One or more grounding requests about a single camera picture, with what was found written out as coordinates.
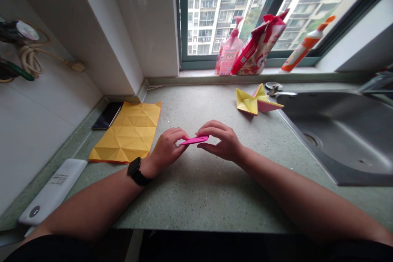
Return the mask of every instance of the kitchen counter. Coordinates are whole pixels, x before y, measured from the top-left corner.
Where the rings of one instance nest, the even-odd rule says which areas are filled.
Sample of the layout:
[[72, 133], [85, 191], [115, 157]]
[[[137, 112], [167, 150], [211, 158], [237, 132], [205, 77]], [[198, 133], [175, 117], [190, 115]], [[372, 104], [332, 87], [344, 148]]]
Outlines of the kitchen counter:
[[[148, 91], [145, 103], [163, 102], [153, 146], [168, 128], [181, 127], [193, 136], [205, 122], [219, 120], [234, 129], [243, 145], [336, 192], [393, 231], [393, 187], [338, 187], [278, 112], [253, 117], [236, 109], [235, 88], [252, 94], [256, 87], [257, 84], [166, 86]], [[284, 84], [285, 90], [291, 91], [355, 87], [343, 83]], [[86, 118], [73, 138], [14, 202], [0, 221], [0, 230], [15, 226], [20, 213], [64, 159], [88, 158], [104, 134], [104, 131], [90, 131], [90, 127], [105, 104], [102, 102]], [[218, 141], [213, 137], [208, 140], [209, 143]], [[68, 198], [123, 168], [124, 165], [108, 163], [88, 164]], [[297, 232], [274, 200], [242, 169], [196, 145], [189, 146], [176, 163], [146, 187], [113, 227]]]

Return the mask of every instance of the pink paper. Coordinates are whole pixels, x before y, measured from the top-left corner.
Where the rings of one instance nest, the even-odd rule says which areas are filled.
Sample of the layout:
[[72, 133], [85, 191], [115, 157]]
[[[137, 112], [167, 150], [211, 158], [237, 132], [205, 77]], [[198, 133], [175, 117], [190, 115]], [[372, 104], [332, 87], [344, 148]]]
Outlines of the pink paper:
[[209, 139], [209, 135], [207, 135], [207, 136], [197, 136], [197, 137], [191, 138], [189, 140], [186, 140], [185, 142], [182, 142], [179, 145], [188, 145], [188, 144], [200, 143], [200, 142], [206, 141], [207, 139]]
[[261, 113], [266, 113], [268, 111], [273, 111], [276, 109], [282, 108], [282, 106], [277, 106], [275, 104], [270, 104], [268, 102], [264, 102], [262, 100], [258, 100], [258, 110]]

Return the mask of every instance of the hand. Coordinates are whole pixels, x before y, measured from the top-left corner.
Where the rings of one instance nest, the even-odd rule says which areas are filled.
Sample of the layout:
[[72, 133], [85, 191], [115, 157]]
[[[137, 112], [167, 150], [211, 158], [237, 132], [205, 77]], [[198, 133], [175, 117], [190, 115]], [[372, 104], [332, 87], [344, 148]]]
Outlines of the hand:
[[196, 132], [196, 135], [212, 135], [221, 139], [221, 142], [217, 145], [200, 143], [198, 148], [202, 148], [224, 160], [230, 160], [235, 163], [242, 160], [244, 146], [240, 143], [233, 129], [223, 123], [216, 120], [208, 121]]
[[179, 139], [190, 139], [182, 128], [171, 128], [161, 134], [152, 153], [140, 164], [140, 171], [145, 177], [153, 179], [181, 156], [188, 145], [176, 146]]

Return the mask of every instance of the black phone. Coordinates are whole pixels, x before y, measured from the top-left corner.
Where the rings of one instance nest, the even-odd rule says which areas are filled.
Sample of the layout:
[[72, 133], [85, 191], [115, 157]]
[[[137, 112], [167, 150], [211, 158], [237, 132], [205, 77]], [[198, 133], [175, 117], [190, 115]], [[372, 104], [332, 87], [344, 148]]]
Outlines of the black phone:
[[97, 121], [94, 123], [92, 130], [108, 129], [115, 120], [117, 114], [122, 108], [122, 105], [123, 102], [110, 102], [99, 116]]

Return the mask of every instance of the sink basin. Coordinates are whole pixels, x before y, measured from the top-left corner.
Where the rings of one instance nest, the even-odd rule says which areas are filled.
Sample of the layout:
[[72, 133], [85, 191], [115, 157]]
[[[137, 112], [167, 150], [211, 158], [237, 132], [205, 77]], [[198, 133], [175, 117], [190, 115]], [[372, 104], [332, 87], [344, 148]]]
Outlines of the sink basin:
[[270, 99], [338, 185], [393, 186], [391, 106], [346, 92]]

